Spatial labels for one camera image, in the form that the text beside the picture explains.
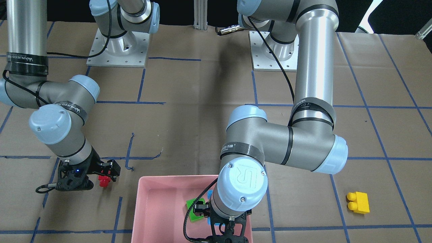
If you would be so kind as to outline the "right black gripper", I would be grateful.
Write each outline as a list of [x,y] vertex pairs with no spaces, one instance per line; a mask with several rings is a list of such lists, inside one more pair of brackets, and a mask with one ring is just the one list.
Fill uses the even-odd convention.
[[121,167],[115,160],[102,163],[99,155],[92,148],[88,158],[79,164],[60,162],[56,190],[62,192],[90,190],[94,184],[89,180],[88,175],[107,176],[115,182],[120,172]]

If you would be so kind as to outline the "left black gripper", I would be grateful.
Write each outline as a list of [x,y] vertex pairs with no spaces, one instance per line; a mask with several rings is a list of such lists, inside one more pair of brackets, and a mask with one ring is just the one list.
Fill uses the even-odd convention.
[[206,238],[193,238],[194,243],[248,243],[249,239],[244,235],[247,225],[247,216],[252,210],[247,210],[239,217],[225,219],[220,217],[210,203],[196,205],[193,203],[193,212],[210,219],[211,235]]

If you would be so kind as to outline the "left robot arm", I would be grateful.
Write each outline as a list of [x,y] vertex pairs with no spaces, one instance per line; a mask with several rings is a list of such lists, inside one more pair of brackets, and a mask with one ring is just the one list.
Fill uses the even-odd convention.
[[243,105],[231,113],[221,148],[219,174],[188,208],[184,238],[193,243],[247,243],[247,215],[265,196],[270,162],[334,175],[348,157],[347,142],[334,134],[335,0],[238,0],[246,28],[261,21],[291,24],[298,37],[293,107],[285,126],[270,123],[264,110]]

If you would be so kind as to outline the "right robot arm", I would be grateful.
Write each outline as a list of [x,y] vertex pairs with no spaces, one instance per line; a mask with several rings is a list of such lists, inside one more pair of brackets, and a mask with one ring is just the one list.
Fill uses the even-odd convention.
[[[108,66],[116,60],[143,65],[145,54],[136,34],[157,32],[159,5],[150,0],[91,0],[89,6],[104,45],[82,58],[101,57]],[[1,102],[34,109],[30,129],[60,160],[57,181],[36,192],[90,190],[94,185],[89,175],[98,175],[99,185],[107,187],[117,180],[121,167],[115,160],[103,162],[81,131],[97,102],[99,85],[86,75],[67,82],[47,80],[46,0],[7,0],[6,11],[9,51],[1,76]]]

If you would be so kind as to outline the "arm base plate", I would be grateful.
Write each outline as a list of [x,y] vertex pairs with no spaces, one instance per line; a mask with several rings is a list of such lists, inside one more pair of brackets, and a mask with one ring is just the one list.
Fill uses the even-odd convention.
[[279,61],[284,71],[297,71],[298,36],[290,44],[280,44],[272,40],[269,32],[250,31],[249,40],[253,70],[281,71]]
[[88,66],[144,68],[150,34],[127,32],[122,37],[110,39],[102,54],[87,60]]

